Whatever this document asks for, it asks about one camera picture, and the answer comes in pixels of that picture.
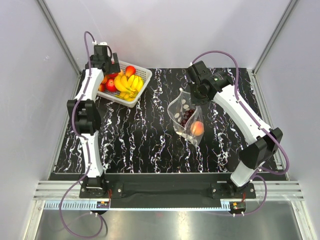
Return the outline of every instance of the cable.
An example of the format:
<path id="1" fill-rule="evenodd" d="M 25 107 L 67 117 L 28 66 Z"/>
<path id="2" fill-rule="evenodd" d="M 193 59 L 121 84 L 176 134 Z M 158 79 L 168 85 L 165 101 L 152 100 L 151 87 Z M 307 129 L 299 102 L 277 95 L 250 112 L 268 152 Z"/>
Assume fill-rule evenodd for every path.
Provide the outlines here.
<path id="1" fill-rule="evenodd" d="M 246 106 L 239 100 L 239 67 L 238 67 L 238 63 L 236 61 L 236 59 L 231 56 L 229 53 L 224 52 L 224 51 L 219 51 L 219 50 L 212 50 L 212 51 L 206 51 L 202 54 L 200 54 L 199 56 L 197 56 L 193 61 L 192 64 L 195 63 L 196 60 L 198 60 L 199 58 L 201 58 L 204 55 L 207 54 L 211 54 L 211 53 L 218 53 L 218 54 L 223 54 L 228 56 L 229 58 L 232 59 L 232 61 L 234 62 L 235 65 L 235 83 L 234 83 L 234 95 L 236 100 L 239 102 L 239 104 L 241 105 L 241 107 L 245 110 L 245 112 L 250 116 L 250 118 L 255 122 L 255 124 L 258 126 L 258 128 L 260 128 L 269 138 L 271 138 L 271 140 L 274 142 L 274 144 L 280 149 L 280 151 L 282 152 L 284 159 L 285 159 L 285 169 L 281 172 L 279 171 L 272 171 L 270 169 L 267 169 L 265 167 L 261 167 L 261 169 L 271 173 L 271 174 L 275 174 L 275 175 L 283 175 L 286 174 L 289 170 L 290 167 L 290 163 L 289 163 L 289 158 L 288 155 L 286 153 L 286 151 L 283 149 L 283 147 L 280 145 L 280 143 L 264 128 L 261 127 L 261 124 L 255 119 L 255 117 L 251 114 L 251 112 L 246 108 Z"/>
<path id="2" fill-rule="evenodd" d="M 72 125 L 72 130 L 74 132 L 74 134 L 76 136 L 78 136 L 79 138 L 83 138 L 86 143 L 85 143 L 85 146 L 86 146 L 86 150 L 87 150 L 87 153 L 88 153 L 88 169 L 86 170 L 85 174 L 78 180 L 76 181 L 71 187 L 69 187 L 69 189 L 64 193 L 63 197 L 61 198 L 61 201 L 60 201 L 60 205 L 59 205 L 59 215 L 60 215 L 60 219 L 61 219 L 61 222 L 62 222 L 62 225 L 64 226 L 64 228 L 73 236 L 76 236 L 78 238 L 82 238 L 82 239 L 93 239 L 95 237 L 97 237 L 101 231 L 102 231 L 102 227 L 103 227 L 103 222 L 104 222 L 104 218 L 102 216 L 100 216 L 99 214 L 96 214 L 95 216 L 98 216 L 100 218 L 100 221 L 101 221 L 101 225 L 100 225 L 100 229 L 99 231 L 92 235 L 92 236 L 82 236 L 82 235 L 79 235 L 73 231 L 70 230 L 70 228 L 68 227 L 68 225 L 66 224 L 66 222 L 64 221 L 64 218 L 62 216 L 62 204 L 63 204 L 63 201 L 64 199 L 66 198 L 67 194 L 70 192 L 70 190 L 75 186 L 77 185 L 78 183 L 80 183 L 83 179 L 85 179 L 85 177 L 88 175 L 89 171 L 90 171 L 90 167 L 91 167 L 91 158 L 90 158 L 90 150 L 89 150 L 89 144 L 88 144 L 88 139 L 85 137 L 85 136 L 82 136 L 81 134 L 79 134 L 77 132 L 77 129 L 76 129 L 76 125 L 75 125 L 75 116 L 76 116 L 76 110 L 77 110 L 77 107 L 79 105 L 79 103 L 81 102 L 82 98 L 84 97 L 85 93 L 86 93 L 86 90 L 88 88 L 88 85 L 89 85 L 89 81 L 90 81 L 90 78 L 91 78 L 91 60 L 90 60 L 90 53 L 89 53 L 89 48 L 88 48 L 88 43 L 87 43 L 87 34 L 89 34 L 93 40 L 93 42 L 95 41 L 95 38 L 94 36 L 88 32 L 88 31 L 85 31 L 84 32 L 84 44 L 85 44 L 85 49 L 86 49 L 86 55 L 87 55 L 87 58 L 88 58 L 88 65 L 89 65 L 89 76 L 88 76 L 88 79 L 86 81 L 86 84 L 84 86 L 84 89 L 83 89 L 83 93 L 81 94 L 81 96 L 79 97 L 78 101 L 75 103 L 73 109 L 72 109 L 72 115 L 71 115 L 71 125 Z"/>

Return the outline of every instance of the orange peach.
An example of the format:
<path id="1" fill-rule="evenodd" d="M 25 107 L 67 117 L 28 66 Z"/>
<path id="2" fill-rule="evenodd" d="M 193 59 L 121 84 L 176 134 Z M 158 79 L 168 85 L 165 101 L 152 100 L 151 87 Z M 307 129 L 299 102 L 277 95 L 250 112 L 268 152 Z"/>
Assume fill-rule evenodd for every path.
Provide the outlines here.
<path id="1" fill-rule="evenodd" d="M 200 136 L 205 132 L 204 124 L 200 121 L 195 121 L 191 124 L 190 131 L 195 136 Z"/>

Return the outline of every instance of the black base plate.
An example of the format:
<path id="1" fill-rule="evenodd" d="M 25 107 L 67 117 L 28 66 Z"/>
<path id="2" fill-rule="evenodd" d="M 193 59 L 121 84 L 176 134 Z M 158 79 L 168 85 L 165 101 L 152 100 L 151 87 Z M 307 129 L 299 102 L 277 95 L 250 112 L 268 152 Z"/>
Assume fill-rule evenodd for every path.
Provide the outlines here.
<path id="1" fill-rule="evenodd" d="M 120 199 L 122 198 L 122 194 L 123 194 L 123 189 L 124 185 L 122 182 L 110 182 L 108 183 L 108 189 L 111 190 L 112 192 L 112 199 Z M 108 198 L 109 194 L 108 192 L 102 192 L 102 190 L 97 189 L 97 190 L 93 190 L 90 189 L 90 191 L 88 190 L 84 190 L 83 191 L 83 187 L 80 190 L 80 194 L 79 194 L 79 198 L 81 199 L 103 199 L 103 198 Z"/>
<path id="2" fill-rule="evenodd" d="M 256 191 L 253 183 L 248 183 L 248 185 L 245 188 L 234 193 L 234 196 L 231 196 L 230 193 L 226 192 L 226 188 L 224 187 L 226 184 L 226 182 L 217 182 L 211 184 L 211 192 L 213 199 L 242 199 L 244 193 L 246 199 L 256 198 Z"/>

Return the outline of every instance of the plastic bag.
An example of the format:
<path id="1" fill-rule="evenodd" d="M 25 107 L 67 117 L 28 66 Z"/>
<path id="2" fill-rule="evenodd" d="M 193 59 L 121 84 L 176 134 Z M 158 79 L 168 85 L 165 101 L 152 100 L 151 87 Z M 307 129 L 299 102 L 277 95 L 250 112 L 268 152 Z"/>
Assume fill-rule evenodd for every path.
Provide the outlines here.
<path id="1" fill-rule="evenodd" d="M 192 106 L 190 93 L 180 88 L 179 96 L 169 104 L 167 112 L 174 131 L 194 146 L 199 145 L 204 135 L 203 115 L 200 106 Z"/>

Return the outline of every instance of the table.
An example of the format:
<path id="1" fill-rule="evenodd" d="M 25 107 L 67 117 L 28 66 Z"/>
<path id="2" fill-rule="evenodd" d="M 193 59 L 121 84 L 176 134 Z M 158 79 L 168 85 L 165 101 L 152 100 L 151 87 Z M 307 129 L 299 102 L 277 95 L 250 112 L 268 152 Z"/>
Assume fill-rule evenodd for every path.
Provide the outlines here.
<path id="1" fill-rule="evenodd" d="M 174 132 L 168 104 L 187 87 L 185 68 L 153 68 L 151 80 L 135 107 L 97 97 L 101 115 L 99 150 L 106 173 L 214 173 L 233 172 L 239 152 L 247 146 L 243 134 L 228 114 L 214 102 L 202 106 L 204 136 L 194 147 Z M 228 72 L 235 68 L 212 68 Z M 260 116 L 246 68 L 239 69 L 239 92 Z M 276 170 L 272 158 L 264 165 Z M 54 173 L 83 173 L 80 140 L 68 124 Z"/>

